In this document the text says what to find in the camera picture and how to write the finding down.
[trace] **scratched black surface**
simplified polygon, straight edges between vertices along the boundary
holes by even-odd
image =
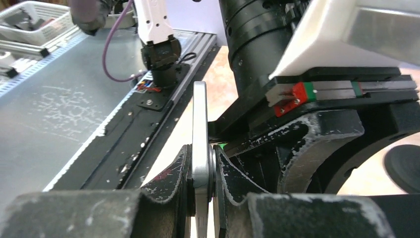
[[[129,238],[142,194],[137,191],[60,191],[17,198],[1,238]]]
[[[141,190],[156,201],[169,200],[177,192],[177,187],[182,182],[181,177],[185,176],[184,172],[188,170],[190,161],[191,146],[184,145],[172,164],[154,177],[152,181],[145,184]]]
[[[245,199],[249,192],[262,193],[267,192],[259,187],[256,183],[252,182],[244,173],[236,168],[226,156],[225,152],[217,146],[216,158],[218,159],[220,173],[223,175],[222,183],[225,187],[226,198],[231,203],[240,203]]]
[[[382,211],[368,198],[249,194],[248,206],[254,237],[395,237]]]
[[[178,81],[189,70],[182,67]],[[96,137],[82,152],[70,169],[54,185],[54,190],[68,189],[116,189],[129,176],[154,133],[173,106],[168,98],[173,90],[159,92],[167,96],[162,110],[150,110],[141,102],[153,98],[153,94],[134,93],[105,127],[105,135]]]

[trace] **wire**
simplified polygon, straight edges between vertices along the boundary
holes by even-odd
[[[194,58],[196,58],[196,57],[197,57],[197,54],[196,54],[196,53],[194,53],[194,52],[189,52],[189,53],[185,54],[185,55],[181,58],[181,60],[178,62],[178,64],[180,64],[180,63],[182,63],[182,62],[184,62],[184,61],[192,60],[192,59],[194,59]]]
[[[162,91],[161,88],[157,88],[157,87],[149,87],[148,85],[145,85],[144,81],[141,81],[139,83],[139,85],[136,86],[138,91],[141,91],[143,89],[145,89],[146,91],[154,91],[154,92],[160,92]]]
[[[108,48],[109,48],[109,44],[111,43],[111,39],[114,36],[114,33],[117,31],[119,25],[121,24],[122,20],[124,19],[125,15],[127,14],[128,10],[131,8],[131,6],[133,5],[134,0],[129,0],[127,3],[127,6],[125,6],[124,10],[121,12],[120,16],[118,17],[118,19],[115,21],[114,25],[111,28],[111,31],[108,34],[108,37],[106,38],[105,41],[105,46],[104,46],[104,52],[102,53],[102,68],[104,69],[104,73],[105,75],[110,78],[112,81],[115,82],[119,82],[119,83],[124,83],[124,82],[129,82],[133,79],[136,78],[140,78],[143,77],[147,71],[143,71],[140,72],[134,76],[131,76],[127,79],[117,79],[114,78],[108,71],[108,68],[106,66],[106,54],[108,53]]]

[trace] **white wall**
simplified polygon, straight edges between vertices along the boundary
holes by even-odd
[[[217,34],[217,43],[226,45],[218,0],[166,0],[168,18],[174,29]]]

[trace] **black base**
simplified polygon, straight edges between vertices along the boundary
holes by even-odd
[[[400,145],[386,153],[389,177],[407,193],[420,193],[420,146]]]

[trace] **metal plate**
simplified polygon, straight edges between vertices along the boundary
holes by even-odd
[[[197,237],[207,237],[209,216],[209,132],[207,128],[207,88],[194,82],[192,178],[195,192]]]
[[[143,67],[142,45],[132,32],[119,31],[110,45],[108,67],[116,77]],[[130,91],[129,83],[114,83],[102,71],[107,33],[88,37],[65,56],[33,66],[28,77],[2,85],[10,88],[0,94],[0,215],[15,196],[42,190]],[[188,51],[192,42],[185,36],[196,34],[178,33]]]
[[[141,97],[137,105],[150,110],[161,111],[172,97],[172,94],[175,93],[176,88],[184,80],[189,70],[189,64],[179,64],[179,66],[177,66],[177,81],[175,86],[170,88],[162,88],[159,92],[153,90],[146,91],[143,93],[143,96]]]

